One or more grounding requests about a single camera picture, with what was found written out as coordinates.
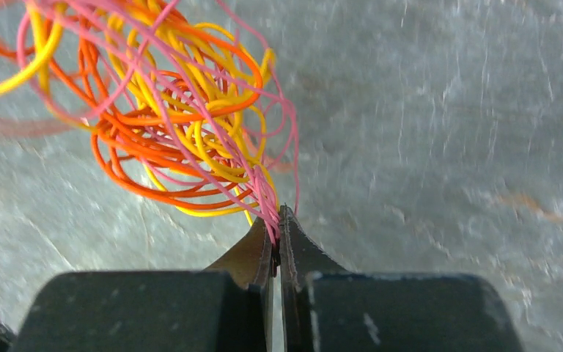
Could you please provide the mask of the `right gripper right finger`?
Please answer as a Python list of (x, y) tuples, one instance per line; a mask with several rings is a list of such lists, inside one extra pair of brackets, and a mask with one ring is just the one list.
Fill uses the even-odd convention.
[(292, 209), (280, 211), (287, 351), (522, 351), (495, 288), (462, 273), (359, 273), (328, 256)]

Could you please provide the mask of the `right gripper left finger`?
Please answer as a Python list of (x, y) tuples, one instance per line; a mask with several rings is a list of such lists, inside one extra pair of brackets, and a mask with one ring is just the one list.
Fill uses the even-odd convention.
[(80, 271), (49, 280), (14, 351), (270, 351), (273, 253), (261, 220), (201, 271)]

